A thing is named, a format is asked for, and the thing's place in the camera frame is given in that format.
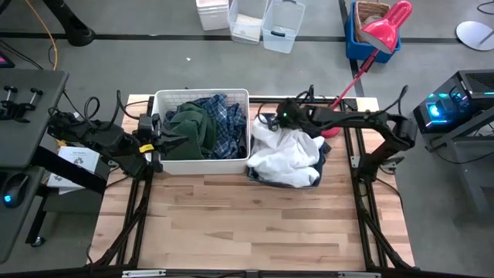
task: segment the blue plaid shirt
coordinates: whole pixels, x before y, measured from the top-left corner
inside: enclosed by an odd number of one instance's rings
[[[200,105],[208,116],[216,119],[218,127],[218,141],[212,159],[233,159],[239,156],[239,141],[242,130],[247,126],[245,115],[239,103],[226,106],[226,95],[217,94],[192,101]],[[166,118],[170,120],[175,112],[168,112]]]

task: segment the wooden table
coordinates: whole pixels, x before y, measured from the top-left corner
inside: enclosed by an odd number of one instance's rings
[[[148,97],[131,95],[128,101]],[[357,98],[357,103],[359,110],[378,109],[375,98]],[[251,104],[251,120],[258,107]],[[266,105],[263,111],[270,109],[275,106]],[[128,112],[145,110],[144,103]],[[123,128],[131,132],[137,121],[125,117]],[[363,133],[367,152],[383,141],[375,131]],[[155,174],[139,267],[365,270],[343,131],[327,142],[333,149],[315,189],[272,188],[244,174]],[[115,171],[109,182],[122,177]],[[396,186],[394,176],[380,171],[378,177]],[[90,250],[93,259],[103,255],[122,229],[130,184],[127,179],[105,192]],[[404,261],[414,265],[399,198],[378,181],[374,193],[383,234]],[[370,243],[377,262],[373,236]],[[126,259],[132,244],[133,235]]]

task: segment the white cloth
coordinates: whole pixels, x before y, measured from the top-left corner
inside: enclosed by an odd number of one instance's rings
[[[252,136],[255,140],[247,165],[261,178],[296,188],[310,186],[318,179],[319,173],[311,166],[319,160],[323,137],[312,139],[301,130],[288,128],[270,131],[258,117],[252,124]]]

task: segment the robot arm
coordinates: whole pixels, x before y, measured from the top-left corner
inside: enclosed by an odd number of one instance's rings
[[[184,143],[187,138],[163,131],[158,114],[139,116],[138,129],[128,134],[111,122],[77,120],[73,114],[56,110],[48,123],[48,134],[56,139],[76,142],[118,163],[124,174],[139,177],[150,164],[144,153],[151,153],[151,164],[162,172],[160,153]]]
[[[371,154],[359,160],[357,173],[365,181],[375,181],[379,165],[399,151],[406,151],[415,145],[417,126],[402,115],[377,112],[338,112],[329,107],[306,105],[302,108],[295,100],[287,99],[276,112],[280,127],[302,128],[311,136],[319,136],[322,130],[331,127],[370,128],[381,134],[383,144]],[[393,128],[388,121],[395,123]]]

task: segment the white plastic container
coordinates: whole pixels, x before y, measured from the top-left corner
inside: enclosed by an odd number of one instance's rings
[[[233,0],[228,14],[232,39],[236,42],[259,43],[267,7],[268,0]]]
[[[245,143],[247,154],[240,159],[218,159],[218,160],[184,160],[184,161],[161,161],[163,170],[171,175],[216,175],[216,174],[240,174],[247,167],[250,157],[250,124],[249,124],[249,92],[245,89],[206,89],[206,90],[161,90],[154,95],[152,114],[159,113],[164,119],[167,111],[176,111],[177,106],[188,101],[197,100],[202,97],[213,97],[215,94],[224,93],[227,105],[240,103],[242,111],[247,120],[245,128]],[[146,154],[146,159],[151,161],[151,155]]]
[[[196,0],[202,29],[228,28],[228,0]]]
[[[228,7],[213,11],[198,11],[202,29],[205,31],[228,28]]]
[[[264,48],[292,52],[305,9],[304,0],[273,0],[262,24]]]

